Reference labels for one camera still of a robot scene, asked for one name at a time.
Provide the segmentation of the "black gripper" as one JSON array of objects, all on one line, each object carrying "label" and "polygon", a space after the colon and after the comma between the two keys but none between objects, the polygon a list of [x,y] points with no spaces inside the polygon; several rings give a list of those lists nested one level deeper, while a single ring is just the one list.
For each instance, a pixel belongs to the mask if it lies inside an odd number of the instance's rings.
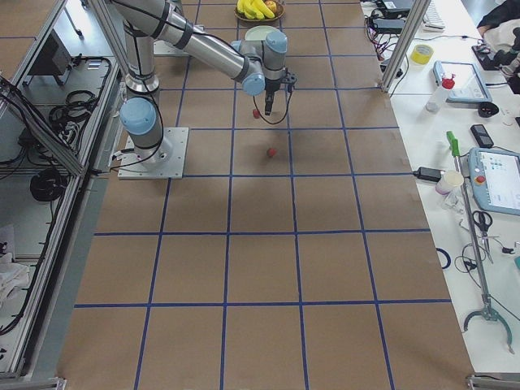
[{"label": "black gripper", "polygon": [[292,91],[293,86],[297,82],[297,76],[291,73],[287,68],[271,70],[264,69],[265,77],[265,98],[264,98],[264,114],[271,114],[271,107],[275,100],[275,92],[280,89],[281,85],[288,85],[288,90]]}]

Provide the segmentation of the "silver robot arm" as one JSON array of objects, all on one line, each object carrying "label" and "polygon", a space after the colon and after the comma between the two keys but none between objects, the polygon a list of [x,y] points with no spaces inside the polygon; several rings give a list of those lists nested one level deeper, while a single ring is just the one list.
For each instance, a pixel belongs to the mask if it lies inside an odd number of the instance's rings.
[{"label": "silver robot arm", "polygon": [[185,19],[169,1],[116,1],[123,18],[128,58],[127,87],[136,94],[159,87],[154,43],[165,41],[242,84],[250,96],[265,94],[264,112],[272,110],[282,85],[291,93],[297,77],[285,65],[288,38],[269,25],[251,28],[239,41],[228,43]]},{"label": "silver robot arm", "polygon": [[120,111],[140,161],[159,154],[163,143],[163,119],[158,108],[159,80],[154,66],[154,39],[128,21],[123,22],[128,57],[125,76],[127,100]]}]

